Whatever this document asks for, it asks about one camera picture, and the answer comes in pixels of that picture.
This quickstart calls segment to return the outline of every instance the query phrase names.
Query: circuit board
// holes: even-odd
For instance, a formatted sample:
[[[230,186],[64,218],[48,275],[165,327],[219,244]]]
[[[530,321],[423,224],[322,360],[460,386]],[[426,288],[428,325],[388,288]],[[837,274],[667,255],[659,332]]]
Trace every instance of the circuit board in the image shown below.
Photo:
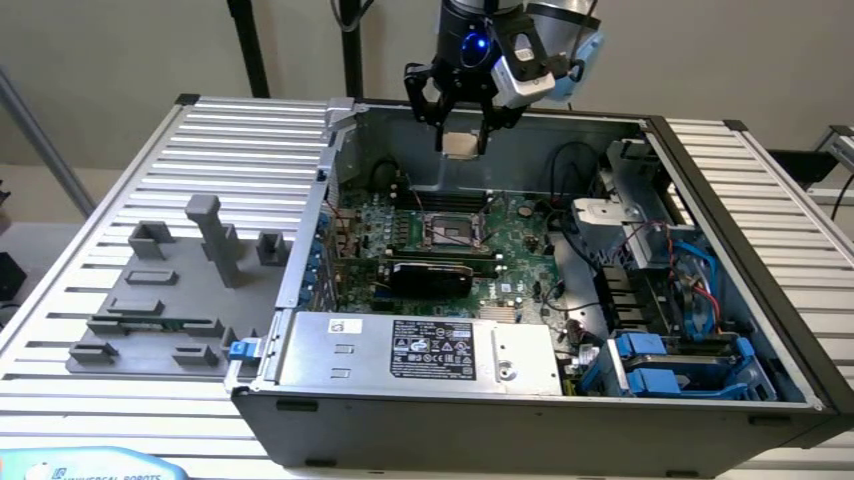
[[[531,199],[522,195],[496,195],[488,209],[476,214],[402,210],[379,196],[347,192],[340,207],[342,212],[358,212],[358,221],[348,222],[347,233],[359,248],[358,254],[340,255],[336,263],[339,311],[462,318],[491,318],[498,313],[519,323],[551,324],[554,312],[540,311],[535,284],[544,293],[559,275],[554,247],[547,249],[546,216],[534,212],[531,205]],[[456,238],[468,222],[480,229],[470,237],[475,240],[468,244],[448,240]],[[442,236],[432,236],[431,241],[434,231],[440,231]],[[464,298],[395,298],[382,280],[390,247],[396,254],[415,259],[419,252],[430,252],[434,258],[447,254],[448,263],[466,263],[490,275],[475,275]],[[490,259],[496,256],[502,267],[492,271],[495,262]]]

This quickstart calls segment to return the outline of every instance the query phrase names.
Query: blue cable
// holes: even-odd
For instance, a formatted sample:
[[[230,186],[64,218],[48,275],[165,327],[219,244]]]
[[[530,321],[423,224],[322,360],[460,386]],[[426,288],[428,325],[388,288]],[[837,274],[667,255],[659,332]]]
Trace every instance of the blue cable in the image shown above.
[[[691,255],[694,255],[695,257],[699,257],[701,259],[706,260],[706,262],[709,263],[709,290],[711,291],[711,295],[718,298],[718,261],[715,260],[715,258],[709,255],[706,252],[703,252],[698,247],[695,247],[694,245],[691,245],[690,243],[683,242],[682,240],[678,240],[673,243],[673,246],[677,248],[681,248],[682,250],[685,250],[686,252],[689,252]],[[711,333],[711,331],[714,330],[714,325],[715,325],[715,321],[714,321],[714,309],[710,313],[710,318],[706,321],[706,323],[703,324],[703,333],[709,334]]]

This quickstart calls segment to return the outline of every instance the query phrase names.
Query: motherboard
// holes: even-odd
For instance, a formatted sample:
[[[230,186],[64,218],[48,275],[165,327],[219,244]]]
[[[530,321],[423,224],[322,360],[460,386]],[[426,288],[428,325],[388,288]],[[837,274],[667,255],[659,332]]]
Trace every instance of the motherboard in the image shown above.
[[[551,323],[555,312],[540,302],[559,275],[544,200],[491,192],[422,196],[415,205],[366,191],[342,196],[339,311]],[[439,205],[452,210],[434,210]],[[402,265],[418,271],[412,281]],[[464,280],[424,282],[422,273],[439,266]]]

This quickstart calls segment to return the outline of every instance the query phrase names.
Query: white wall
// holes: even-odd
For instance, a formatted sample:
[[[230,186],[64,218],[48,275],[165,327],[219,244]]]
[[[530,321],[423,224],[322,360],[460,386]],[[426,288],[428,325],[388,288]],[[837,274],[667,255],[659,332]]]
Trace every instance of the white wall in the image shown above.
[[[404,98],[439,0],[378,0],[364,20],[366,94]],[[343,95],[326,0],[255,0],[274,95]],[[603,0],[607,44],[578,109],[738,118],[807,148],[854,121],[851,0]],[[226,0],[0,0],[0,64],[73,165],[121,168],[180,92],[248,95]],[[0,163],[39,162],[0,114]]]

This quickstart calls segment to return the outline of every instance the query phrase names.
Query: robotic arm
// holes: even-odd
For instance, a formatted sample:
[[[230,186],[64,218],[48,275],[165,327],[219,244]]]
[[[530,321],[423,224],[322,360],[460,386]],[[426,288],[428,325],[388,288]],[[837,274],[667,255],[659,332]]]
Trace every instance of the robotic arm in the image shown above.
[[[436,127],[436,151],[456,102],[480,105],[483,154],[490,132],[512,128],[531,103],[571,95],[602,43],[596,3],[442,0],[436,56],[430,65],[410,63],[404,75],[415,119]],[[423,94],[430,79],[440,93],[435,103]]]

